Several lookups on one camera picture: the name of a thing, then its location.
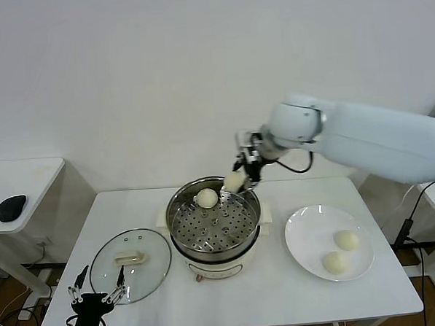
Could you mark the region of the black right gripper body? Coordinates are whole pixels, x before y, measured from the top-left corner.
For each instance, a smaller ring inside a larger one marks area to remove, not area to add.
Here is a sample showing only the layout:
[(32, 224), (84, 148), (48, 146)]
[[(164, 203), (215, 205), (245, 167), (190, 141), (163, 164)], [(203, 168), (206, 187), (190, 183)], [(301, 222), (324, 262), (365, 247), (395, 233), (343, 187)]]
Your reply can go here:
[(263, 136), (260, 132), (247, 131), (244, 133), (245, 142), (243, 144), (244, 157), (247, 164), (265, 164), (266, 160), (262, 156)]

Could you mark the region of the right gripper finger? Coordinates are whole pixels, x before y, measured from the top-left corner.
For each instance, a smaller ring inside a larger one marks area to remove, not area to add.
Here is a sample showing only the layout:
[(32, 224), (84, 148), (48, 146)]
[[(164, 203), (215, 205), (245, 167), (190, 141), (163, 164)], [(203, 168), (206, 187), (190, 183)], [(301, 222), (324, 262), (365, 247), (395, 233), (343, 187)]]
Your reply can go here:
[(235, 163), (233, 165), (233, 171), (245, 171), (247, 167), (247, 152), (245, 150), (241, 150), (236, 157)]
[(246, 163), (243, 166), (245, 179), (243, 182), (244, 190), (253, 190), (262, 180), (262, 165), (260, 163)]

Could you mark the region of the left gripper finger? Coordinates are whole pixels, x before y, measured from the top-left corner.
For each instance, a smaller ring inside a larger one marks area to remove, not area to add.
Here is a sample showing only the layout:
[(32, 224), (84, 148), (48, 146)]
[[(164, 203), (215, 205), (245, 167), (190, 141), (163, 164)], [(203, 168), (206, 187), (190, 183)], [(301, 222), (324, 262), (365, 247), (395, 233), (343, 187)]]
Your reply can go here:
[(118, 274), (117, 283), (115, 284), (114, 289), (102, 299), (103, 303), (107, 303), (107, 304), (119, 303), (123, 299), (123, 296), (127, 292), (125, 286), (124, 269), (125, 267), (121, 266), (121, 269)]
[(68, 286), (68, 293), (71, 296), (71, 303), (81, 303), (82, 302), (82, 286), (85, 282), (85, 277), (87, 275), (87, 272), (89, 270), (89, 265), (86, 265), (82, 272), (76, 277), (76, 280), (74, 282), (73, 286)]

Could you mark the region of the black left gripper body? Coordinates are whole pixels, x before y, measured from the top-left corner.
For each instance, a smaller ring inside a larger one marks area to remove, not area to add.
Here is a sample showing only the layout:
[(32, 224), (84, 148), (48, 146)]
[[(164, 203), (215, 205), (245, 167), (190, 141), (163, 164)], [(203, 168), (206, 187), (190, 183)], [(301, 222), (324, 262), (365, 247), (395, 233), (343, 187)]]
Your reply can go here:
[(99, 326), (102, 316), (114, 309), (112, 301), (104, 300), (106, 293), (84, 293), (71, 302), (77, 315), (74, 326)]

